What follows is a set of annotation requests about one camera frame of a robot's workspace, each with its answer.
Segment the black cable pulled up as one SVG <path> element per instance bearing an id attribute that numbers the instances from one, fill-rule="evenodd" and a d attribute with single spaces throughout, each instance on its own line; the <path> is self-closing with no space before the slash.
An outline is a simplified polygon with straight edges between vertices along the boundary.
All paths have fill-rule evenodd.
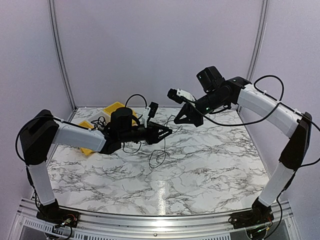
<path id="1" fill-rule="evenodd" d="M 99 131 L 103 131 L 106 130 L 110 125 L 109 123 L 106 123 L 104 120 L 94 120 L 91 122 L 91 124 L 93 125 L 93 129 L 94 130 L 99 130 Z"/>

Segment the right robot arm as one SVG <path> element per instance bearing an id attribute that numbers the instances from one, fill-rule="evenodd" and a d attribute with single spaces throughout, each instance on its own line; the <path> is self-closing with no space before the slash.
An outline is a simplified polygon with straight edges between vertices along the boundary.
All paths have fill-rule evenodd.
<path id="1" fill-rule="evenodd" d="M 305 167 L 303 160 L 314 126 L 312 116 L 308 112 L 301 113 L 285 105 L 282 96 L 272 97 L 259 89 L 256 83 L 243 77 L 236 76 L 226 80 L 215 66 L 206 67 L 196 77 L 204 90 L 203 97 L 195 99 L 190 92 L 180 88 L 170 89 L 167 93 L 168 98 L 183 104 L 174 119 L 175 124 L 193 124 L 199 127 L 207 115 L 217 113 L 218 108 L 238 105 L 261 117 L 251 121 L 251 125 L 268 121 L 289 139 L 273 175 L 247 214 L 247 219 L 252 224 L 258 224 L 267 216 L 272 203 L 291 184 L 296 172 Z"/>

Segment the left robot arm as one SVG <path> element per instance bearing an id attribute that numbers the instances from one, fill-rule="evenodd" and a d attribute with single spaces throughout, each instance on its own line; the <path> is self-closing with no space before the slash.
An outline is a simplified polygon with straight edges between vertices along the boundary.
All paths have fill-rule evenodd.
<path id="1" fill-rule="evenodd" d="M 136 117 L 127 106 L 117 108 L 110 114 L 109 122 L 98 129 L 88 128 L 64 121 L 43 109 L 18 132 L 15 146 L 21 146 L 17 156 L 25 163 L 29 184 L 34 189 L 40 205 L 38 211 L 58 223 L 63 211 L 54 195 L 47 170 L 47 155 L 53 144 L 90 149 L 104 155 L 119 150 L 123 143 L 144 141 L 157 144 L 172 134 L 172 129 L 152 122 L 158 104 L 152 102 L 141 117 Z"/>

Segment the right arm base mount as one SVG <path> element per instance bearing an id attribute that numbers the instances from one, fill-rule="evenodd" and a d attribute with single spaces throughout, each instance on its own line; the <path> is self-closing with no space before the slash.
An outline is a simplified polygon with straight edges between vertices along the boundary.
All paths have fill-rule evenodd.
<path id="1" fill-rule="evenodd" d="M 250 210 L 234 212 L 230 215 L 228 222 L 234 229 L 247 228 L 255 225 L 269 223 L 274 220 L 271 206 L 265 206 L 257 198 Z"/>

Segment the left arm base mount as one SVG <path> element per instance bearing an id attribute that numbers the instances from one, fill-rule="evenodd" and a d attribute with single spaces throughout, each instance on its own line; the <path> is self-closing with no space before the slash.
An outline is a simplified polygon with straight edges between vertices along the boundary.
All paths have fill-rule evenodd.
<path id="1" fill-rule="evenodd" d="M 70 220 L 68 223 L 72 228 L 77 227 L 80 213 L 78 211 L 61 208 L 57 199 L 52 203 L 43 205 L 42 203 L 37 205 L 36 217 L 40 220 L 50 222 L 56 225 L 61 225 L 66 220 Z"/>

